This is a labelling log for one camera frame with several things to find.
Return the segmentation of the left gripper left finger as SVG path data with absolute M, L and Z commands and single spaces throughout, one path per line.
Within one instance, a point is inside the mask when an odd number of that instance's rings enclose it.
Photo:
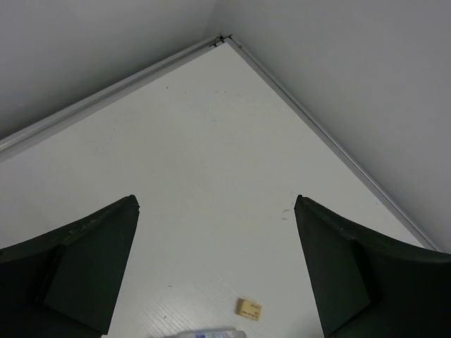
M 108 334 L 139 214 L 137 198 L 130 195 L 2 248 L 1 336 Z

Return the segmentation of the clear blue glue bottle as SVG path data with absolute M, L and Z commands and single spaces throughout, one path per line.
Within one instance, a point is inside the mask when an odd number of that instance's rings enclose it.
M 247 338 L 243 330 L 237 330 L 235 327 L 209 328 L 200 330 L 190 330 L 178 333 L 178 338 Z

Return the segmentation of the small yellow eraser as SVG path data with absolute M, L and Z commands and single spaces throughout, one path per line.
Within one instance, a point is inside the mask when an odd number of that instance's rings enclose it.
M 262 306 L 249 299 L 239 298 L 235 307 L 235 314 L 243 318 L 259 321 L 261 317 Z

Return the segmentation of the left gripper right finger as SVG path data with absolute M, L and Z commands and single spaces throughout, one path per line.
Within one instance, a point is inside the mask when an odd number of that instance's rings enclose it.
M 295 203 L 299 238 L 325 337 L 449 337 L 450 255 Z

